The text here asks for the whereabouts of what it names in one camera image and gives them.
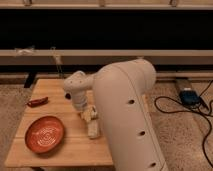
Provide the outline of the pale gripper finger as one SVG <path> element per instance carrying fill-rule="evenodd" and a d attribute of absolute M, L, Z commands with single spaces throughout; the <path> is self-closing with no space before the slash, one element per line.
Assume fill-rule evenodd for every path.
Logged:
<path fill-rule="evenodd" d="M 83 112 L 80 113 L 80 117 L 86 122 L 90 122 L 93 119 L 98 118 L 96 108 L 94 106 L 87 107 Z"/>

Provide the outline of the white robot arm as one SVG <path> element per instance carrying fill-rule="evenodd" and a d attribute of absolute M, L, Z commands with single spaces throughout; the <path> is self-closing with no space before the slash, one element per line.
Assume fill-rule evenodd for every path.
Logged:
<path fill-rule="evenodd" d="M 93 91 L 116 171 L 168 171 L 142 99 L 155 81 L 155 68 L 144 59 L 112 63 L 92 75 L 77 71 L 64 80 L 79 111 L 86 109 L 86 92 Z"/>

